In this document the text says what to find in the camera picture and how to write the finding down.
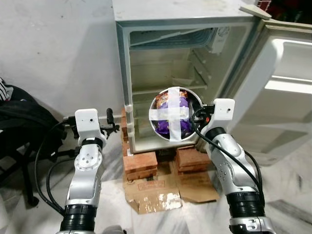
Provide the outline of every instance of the chair leg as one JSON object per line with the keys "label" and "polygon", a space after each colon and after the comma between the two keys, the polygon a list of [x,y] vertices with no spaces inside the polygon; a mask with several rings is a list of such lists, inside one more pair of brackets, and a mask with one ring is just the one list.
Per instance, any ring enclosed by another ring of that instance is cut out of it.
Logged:
{"label": "chair leg", "polygon": [[26,194],[27,194],[27,202],[29,205],[35,207],[38,205],[39,199],[34,196],[33,187],[30,182],[27,164],[22,165],[21,169],[23,171],[24,183],[25,183]]}
{"label": "chair leg", "polygon": [[35,207],[38,205],[39,199],[34,196],[33,187],[31,185],[30,176],[28,172],[28,157],[30,153],[27,150],[25,155],[22,155],[20,152],[15,151],[13,155],[14,159],[21,165],[27,194],[27,202],[30,206]]}

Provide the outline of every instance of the black cable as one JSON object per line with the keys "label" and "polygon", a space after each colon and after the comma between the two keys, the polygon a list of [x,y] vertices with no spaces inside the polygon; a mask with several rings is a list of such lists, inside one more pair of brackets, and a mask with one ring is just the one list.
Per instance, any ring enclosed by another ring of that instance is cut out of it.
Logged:
{"label": "black cable", "polygon": [[64,209],[60,209],[59,207],[55,206],[51,201],[48,200],[48,198],[42,193],[42,190],[40,188],[40,185],[39,185],[39,178],[38,178],[38,161],[39,161],[39,156],[40,156],[40,153],[42,151],[42,148],[45,144],[45,142],[47,141],[49,135],[53,132],[54,129],[56,129],[57,127],[59,127],[62,123],[57,123],[56,125],[54,125],[48,132],[47,134],[45,135],[38,151],[37,151],[37,155],[36,155],[36,160],[35,160],[35,183],[36,183],[36,188],[37,188],[37,191],[38,191],[38,194],[39,196],[41,197],[41,199],[47,203],[49,206],[51,206],[54,210],[56,210],[58,213],[60,213],[62,216],[64,215]]}
{"label": "black cable", "polygon": [[48,173],[47,173],[47,177],[46,177],[46,187],[47,187],[48,196],[49,196],[51,202],[52,202],[55,206],[57,206],[60,210],[63,210],[63,208],[58,204],[57,201],[55,201],[55,199],[54,199],[54,197],[53,197],[53,195],[52,195],[52,193],[51,193],[51,188],[50,188],[50,177],[51,177],[51,173],[52,173],[53,169],[54,169],[57,165],[59,165],[59,164],[61,164],[61,163],[63,163],[63,162],[67,162],[67,161],[74,160],[74,159],[75,159],[74,157],[71,157],[71,158],[64,159],[64,160],[62,160],[62,161],[59,161],[59,162],[53,164],[52,167],[50,167],[50,169],[49,169],[49,171],[48,171]]}
{"label": "black cable", "polygon": [[229,152],[227,152],[226,150],[224,150],[222,147],[218,146],[216,143],[214,143],[212,140],[208,139],[207,137],[205,137],[203,134],[200,133],[200,131],[197,129],[197,127],[195,126],[194,123],[194,119],[195,116],[197,115],[198,112],[202,111],[203,108],[200,108],[198,110],[196,110],[194,112],[194,114],[192,115],[191,118],[191,124],[193,129],[195,130],[195,132],[205,141],[207,141],[209,144],[213,145],[215,148],[217,148],[218,150],[222,151],[226,156],[228,156],[230,159],[232,159],[236,164],[238,164],[249,176],[250,178],[253,180],[253,182],[256,184],[258,190],[259,190],[259,194],[260,194],[260,199],[263,203],[263,207],[265,206],[265,200],[264,200],[264,195],[263,195],[263,191],[262,191],[262,186],[260,186],[259,182],[257,181],[257,179],[254,177],[254,175],[240,162],[238,161],[233,155],[231,155]]}
{"label": "black cable", "polygon": [[255,165],[255,168],[257,169],[257,174],[258,174],[258,181],[259,181],[259,185],[261,186],[261,188],[263,187],[262,185],[262,175],[261,175],[261,171],[260,171],[260,167],[257,163],[257,161],[255,160],[255,158],[250,154],[248,153],[246,150],[245,151],[245,154],[250,157],[250,159],[253,161],[254,165]]}

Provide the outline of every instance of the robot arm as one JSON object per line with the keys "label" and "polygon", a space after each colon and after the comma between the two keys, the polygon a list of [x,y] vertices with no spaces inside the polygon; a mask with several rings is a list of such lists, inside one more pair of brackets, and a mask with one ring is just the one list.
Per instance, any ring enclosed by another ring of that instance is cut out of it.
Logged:
{"label": "robot arm", "polygon": [[[204,111],[210,121],[201,128],[200,135],[230,153],[255,177],[255,171],[246,160],[243,148],[225,131],[232,120],[234,104],[232,99],[215,99],[214,105]],[[230,206],[231,232],[276,234],[271,220],[265,216],[262,186],[258,188],[241,166],[214,145],[207,145],[206,150],[211,152],[211,160],[216,166],[216,173]]]}
{"label": "robot arm", "polygon": [[[110,110],[109,121],[112,121]],[[94,234],[101,176],[104,172],[102,149],[106,138],[102,134],[96,109],[75,112],[80,152],[75,159],[75,174],[65,202],[65,214],[58,234]],[[106,234],[123,234],[120,226],[109,227]]]}

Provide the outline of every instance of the tape cross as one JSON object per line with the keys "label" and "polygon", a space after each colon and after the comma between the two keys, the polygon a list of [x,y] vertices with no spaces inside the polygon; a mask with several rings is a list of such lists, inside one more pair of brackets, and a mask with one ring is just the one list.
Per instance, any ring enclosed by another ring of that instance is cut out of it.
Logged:
{"label": "tape cross", "polygon": [[168,108],[150,109],[149,120],[168,120],[171,142],[181,141],[181,119],[189,118],[189,108],[180,107],[180,87],[168,89]]}

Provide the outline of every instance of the purple snack bag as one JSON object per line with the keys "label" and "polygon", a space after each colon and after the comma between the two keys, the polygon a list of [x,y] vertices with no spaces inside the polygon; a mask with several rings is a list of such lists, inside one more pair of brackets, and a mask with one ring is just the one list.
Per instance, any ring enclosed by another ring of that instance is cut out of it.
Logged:
{"label": "purple snack bag", "polygon": [[[156,96],[157,109],[168,108],[168,92],[159,94]],[[187,92],[180,91],[180,107],[188,107]],[[184,138],[188,133],[192,131],[192,125],[189,119],[180,120],[181,126],[181,138]],[[169,138],[169,122],[168,120],[159,120],[155,131],[165,137]]]}

